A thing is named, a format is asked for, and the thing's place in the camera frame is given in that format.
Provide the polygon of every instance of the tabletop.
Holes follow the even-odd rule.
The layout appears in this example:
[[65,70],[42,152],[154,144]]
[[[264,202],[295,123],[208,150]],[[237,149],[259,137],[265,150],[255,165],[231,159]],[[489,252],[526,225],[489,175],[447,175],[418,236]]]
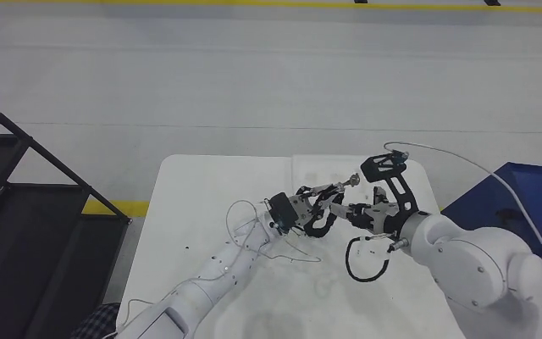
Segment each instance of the tabletop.
[[[160,300],[192,277],[227,240],[225,214],[236,200],[254,203],[299,186],[345,181],[367,157],[225,157],[174,155],[160,168],[119,311],[132,298]],[[438,213],[423,167],[407,162],[403,174],[422,210]],[[370,203],[373,184],[362,177],[343,203]],[[346,244],[365,235],[337,220],[320,239],[290,233],[288,240],[321,263],[258,259],[246,283],[209,313],[196,338],[463,338],[429,271],[403,252],[392,253],[377,281],[359,283],[346,273]],[[388,240],[366,242],[351,255],[358,276],[379,271]],[[272,254],[299,256],[279,242]],[[132,303],[130,318],[146,305]]]

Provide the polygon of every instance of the black shelf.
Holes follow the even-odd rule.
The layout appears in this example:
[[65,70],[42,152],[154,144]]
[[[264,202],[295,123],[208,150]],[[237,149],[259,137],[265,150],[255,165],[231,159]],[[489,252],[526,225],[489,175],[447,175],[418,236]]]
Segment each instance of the black shelf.
[[25,155],[28,143],[13,134],[0,134],[0,186],[3,186]]
[[19,338],[31,322],[85,206],[73,185],[10,184],[0,197],[0,328]]
[[[100,304],[131,219],[0,113],[2,339],[68,338]],[[32,148],[75,185],[8,181]],[[115,215],[82,215],[89,196]]]
[[68,338],[102,302],[127,224],[111,215],[81,215],[26,338]]

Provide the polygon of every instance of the blue container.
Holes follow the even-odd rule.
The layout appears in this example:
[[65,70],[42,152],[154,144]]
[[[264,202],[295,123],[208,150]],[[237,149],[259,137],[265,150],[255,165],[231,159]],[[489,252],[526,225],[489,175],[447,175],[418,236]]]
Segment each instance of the blue container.
[[[534,224],[542,232],[542,167],[507,163],[495,173],[516,191]],[[512,231],[531,247],[533,253],[542,257],[542,244],[527,224],[514,198],[492,176],[445,208],[442,214],[465,230],[494,226]]]

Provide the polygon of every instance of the yellow line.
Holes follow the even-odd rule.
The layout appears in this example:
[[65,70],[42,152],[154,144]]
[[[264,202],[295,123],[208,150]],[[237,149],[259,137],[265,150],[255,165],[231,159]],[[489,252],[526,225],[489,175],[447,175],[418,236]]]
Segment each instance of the yellow line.
[[199,5],[199,6],[267,6],[267,7],[308,7],[308,8],[355,8],[355,9],[399,9],[438,11],[486,11],[542,13],[542,7],[527,6],[485,6],[453,4],[393,4],[393,3],[310,3],[296,1],[258,0],[0,0],[0,3],[98,3],[123,5]]
[[[147,210],[149,209],[149,202],[113,200],[111,203],[113,203],[113,205],[120,209],[124,214],[132,218],[147,216]],[[86,202],[85,208],[83,208],[83,214],[112,215],[113,212],[111,212],[107,207],[103,206],[99,201],[89,200]]]

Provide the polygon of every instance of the white robotic arm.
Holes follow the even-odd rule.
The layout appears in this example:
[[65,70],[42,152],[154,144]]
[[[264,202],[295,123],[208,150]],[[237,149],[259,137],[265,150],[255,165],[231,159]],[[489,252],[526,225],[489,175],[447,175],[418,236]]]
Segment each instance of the white robotic arm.
[[[248,275],[258,255],[277,239],[292,229],[322,237],[336,218],[342,218],[375,235],[354,238],[348,244],[346,268],[354,280],[376,281],[389,260],[376,276],[356,277],[349,265],[352,244],[389,237],[394,241],[389,253],[401,249],[429,268],[467,339],[542,339],[542,259],[510,231],[465,231],[443,215],[418,210],[401,176],[406,158],[394,151],[371,157],[361,166],[369,182],[388,184],[396,203],[390,203],[385,191],[376,187],[372,205],[343,206],[345,189],[359,183],[358,175],[344,183],[301,187],[294,196],[280,193],[266,200],[268,211],[257,217],[259,222],[245,224],[242,236],[226,242],[194,278],[119,328],[118,338],[192,338],[213,306]],[[324,227],[315,228],[326,209]]]

